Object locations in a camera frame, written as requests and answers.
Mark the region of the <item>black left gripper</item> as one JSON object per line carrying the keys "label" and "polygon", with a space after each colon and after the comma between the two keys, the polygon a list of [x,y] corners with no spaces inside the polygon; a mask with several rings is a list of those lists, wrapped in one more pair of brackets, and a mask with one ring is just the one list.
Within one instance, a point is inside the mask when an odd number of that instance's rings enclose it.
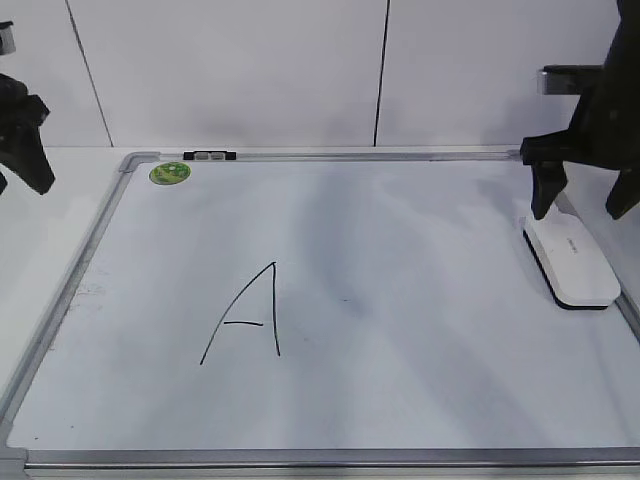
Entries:
{"label": "black left gripper", "polygon": [[[1,75],[1,164],[38,194],[46,194],[55,175],[46,157],[40,127],[50,114],[40,96],[8,75]],[[0,195],[7,187],[0,173]]]}

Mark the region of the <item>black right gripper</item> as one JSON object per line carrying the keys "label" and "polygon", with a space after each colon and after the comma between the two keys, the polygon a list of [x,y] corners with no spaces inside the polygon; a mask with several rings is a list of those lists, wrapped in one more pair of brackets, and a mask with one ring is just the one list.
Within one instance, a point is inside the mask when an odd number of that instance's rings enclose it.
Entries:
{"label": "black right gripper", "polygon": [[639,203],[639,3],[618,1],[619,24],[597,84],[582,93],[566,129],[523,139],[520,156],[531,165],[531,211],[549,212],[568,178],[561,162],[620,171],[606,210],[620,219]]}

